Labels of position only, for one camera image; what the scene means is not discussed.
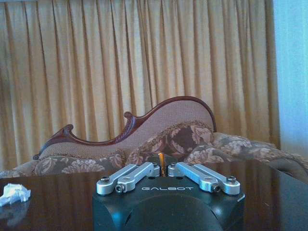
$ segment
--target crumpled paper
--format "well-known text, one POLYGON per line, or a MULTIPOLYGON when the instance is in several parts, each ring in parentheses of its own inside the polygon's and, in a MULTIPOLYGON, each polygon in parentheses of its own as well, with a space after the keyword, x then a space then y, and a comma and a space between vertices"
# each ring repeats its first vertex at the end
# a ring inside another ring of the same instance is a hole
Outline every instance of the crumpled paper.
POLYGON ((26 189, 21 184, 8 183, 4 186, 3 195, 0 196, 0 206, 6 204, 13 204, 20 200, 21 202, 27 201, 31 195, 31 190, 26 189))

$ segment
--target table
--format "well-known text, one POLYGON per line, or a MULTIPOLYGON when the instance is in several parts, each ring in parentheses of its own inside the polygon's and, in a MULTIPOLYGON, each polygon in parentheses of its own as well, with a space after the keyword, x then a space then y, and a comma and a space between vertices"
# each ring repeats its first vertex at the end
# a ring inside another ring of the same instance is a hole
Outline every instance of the table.
MULTIPOLYGON (((308 230, 308 185, 257 160, 207 164, 223 175, 234 175, 246 194, 247 231, 308 230)), ((31 189, 31 199, 0 207, 4 230, 92 230, 92 193, 100 172, 0 179, 31 189)))

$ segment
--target wall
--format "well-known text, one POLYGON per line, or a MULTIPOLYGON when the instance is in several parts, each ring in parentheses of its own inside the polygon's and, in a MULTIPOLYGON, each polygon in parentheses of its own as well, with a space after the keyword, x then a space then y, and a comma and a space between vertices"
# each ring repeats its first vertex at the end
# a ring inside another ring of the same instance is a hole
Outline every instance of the wall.
POLYGON ((308 1, 274 0, 281 149, 308 157, 308 1))

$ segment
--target metal bracket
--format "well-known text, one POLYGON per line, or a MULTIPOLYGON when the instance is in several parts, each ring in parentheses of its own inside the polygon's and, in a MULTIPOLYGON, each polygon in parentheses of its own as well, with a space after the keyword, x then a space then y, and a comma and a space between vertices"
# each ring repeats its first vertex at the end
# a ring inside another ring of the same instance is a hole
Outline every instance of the metal bracket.
POLYGON ((112 193, 117 184, 118 178, 128 174, 130 171, 134 170, 137 166, 129 164, 119 171, 115 172, 109 177, 102 177, 99 181, 96 182, 96 192, 99 195, 107 195, 112 193))
POLYGON ((176 163, 173 168, 171 165, 171 168, 168 168, 168 175, 175 177, 186 176, 199 184, 200 189, 206 192, 213 193, 219 191, 218 181, 215 177, 204 174, 184 162, 176 163))
POLYGON ((240 193, 241 184, 236 180, 234 176, 225 177, 201 164, 194 165, 194 167, 205 174, 215 177, 219 182, 219 187, 222 191, 229 195, 237 195, 240 193))
POLYGON ((117 180, 115 191, 117 193, 126 193, 135 189, 136 184, 145 176, 154 176, 154 165, 151 162, 145 162, 128 175, 122 176, 117 180))

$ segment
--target screw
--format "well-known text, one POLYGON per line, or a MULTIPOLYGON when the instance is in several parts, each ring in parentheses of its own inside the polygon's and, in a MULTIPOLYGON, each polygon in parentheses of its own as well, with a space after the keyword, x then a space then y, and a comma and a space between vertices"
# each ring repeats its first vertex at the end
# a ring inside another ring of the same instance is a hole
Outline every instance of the screw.
POLYGON ((236 182, 236 177, 234 176, 228 176, 227 177, 227 182, 228 183, 231 183, 231 184, 234 184, 236 182))
POLYGON ((101 181, 104 183, 108 183, 109 182, 109 177, 102 177, 101 181))
POLYGON ((125 187, 124 187, 123 184, 117 184, 117 185, 115 186, 115 191, 116 191, 117 193, 122 193, 122 192, 124 192, 124 190, 125 190, 125 187))
POLYGON ((220 191, 219 185, 213 185, 213 192, 217 193, 220 191))

